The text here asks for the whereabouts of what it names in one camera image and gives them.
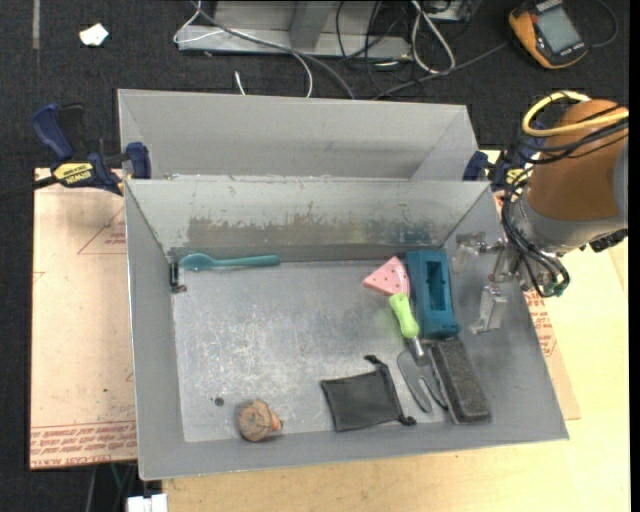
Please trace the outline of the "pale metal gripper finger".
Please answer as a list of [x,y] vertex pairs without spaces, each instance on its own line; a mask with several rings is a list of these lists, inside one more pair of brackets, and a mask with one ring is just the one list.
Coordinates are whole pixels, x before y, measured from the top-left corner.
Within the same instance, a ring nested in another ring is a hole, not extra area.
[[499,285],[487,285],[483,288],[478,318],[470,325],[473,334],[499,330],[502,326],[509,304],[508,297]]
[[491,246],[486,242],[485,232],[457,234],[455,242],[456,251],[453,257],[454,273],[463,273],[472,256],[478,256],[491,251]]

